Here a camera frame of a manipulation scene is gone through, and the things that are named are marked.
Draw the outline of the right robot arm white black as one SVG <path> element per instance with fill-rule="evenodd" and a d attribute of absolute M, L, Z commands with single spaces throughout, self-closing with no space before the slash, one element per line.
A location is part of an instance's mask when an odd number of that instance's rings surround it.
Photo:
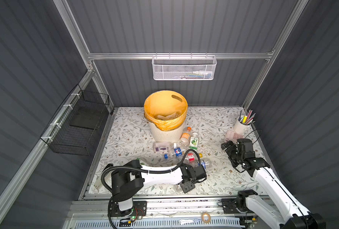
<path fill-rule="evenodd" d="M 253 142 L 247 138 L 221 145 L 234 169 L 241 166 L 266 191 L 276 208 L 266 203 L 252 189 L 239 191 L 235 201 L 228 206 L 239 213 L 253 212 L 272 229 L 325 229 L 326 222 L 320 214 L 311 213 L 277 178 L 271 166 L 262 157 L 256 157 Z"/>

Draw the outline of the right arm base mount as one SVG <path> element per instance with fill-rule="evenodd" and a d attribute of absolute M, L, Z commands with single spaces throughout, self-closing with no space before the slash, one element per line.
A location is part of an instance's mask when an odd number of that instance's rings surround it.
<path fill-rule="evenodd" d="M 218 202 L 223 210 L 224 214 L 241 214 L 242 212 L 237 208 L 237 199 L 236 198 L 222 198 Z"/>

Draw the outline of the brown coffee bottle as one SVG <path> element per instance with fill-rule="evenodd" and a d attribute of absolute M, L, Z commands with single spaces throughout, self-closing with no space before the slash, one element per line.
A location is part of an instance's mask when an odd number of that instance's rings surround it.
<path fill-rule="evenodd" d="M 180 116 L 181 116 L 180 112 L 174 112 L 174 113 L 169 114 L 167 116 L 163 116 L 163 115 L 158 114 L 155 118 L 157 120 L 168 121 L 168 120 L 176 119 L 176 118 L 178 118 Z"/>

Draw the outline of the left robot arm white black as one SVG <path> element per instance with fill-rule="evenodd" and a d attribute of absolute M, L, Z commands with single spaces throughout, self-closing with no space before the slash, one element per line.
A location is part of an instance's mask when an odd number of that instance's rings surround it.
<path fill-rule="evenodd" d="M 139 160 L 133 160 L 112 171 L 112 201 L 118 211 L 125 212 L 134 208 L 133 196 L 144 188 L 159 184 L 180 185 L 182 191 L 188 193 L 206 179 L 202 165 L 194 167 L 180 163 L 171 167 L 148 167 Z"/>

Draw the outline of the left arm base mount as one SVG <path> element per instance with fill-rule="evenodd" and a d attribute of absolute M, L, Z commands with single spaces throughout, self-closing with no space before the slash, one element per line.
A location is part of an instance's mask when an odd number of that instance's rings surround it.
<path fill-rule="evenodd" d="M 132 217 L 132 216 L 146 216 L 147 202 L 146 201 L 134 201 L 131 209 L 121 211 L 119 204 L 112 202 L 108 207 L 111 217 Z"/>

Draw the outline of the blue label clear water bottle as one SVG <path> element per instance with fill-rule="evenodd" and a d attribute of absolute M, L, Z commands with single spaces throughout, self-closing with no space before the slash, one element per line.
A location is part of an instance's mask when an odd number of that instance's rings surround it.
<path fill-rule="evenodd" d="M 208 158 L 201 159 L 201 165 L 206 171 L 211 169 L 213 166 L 212 161 Z"/>

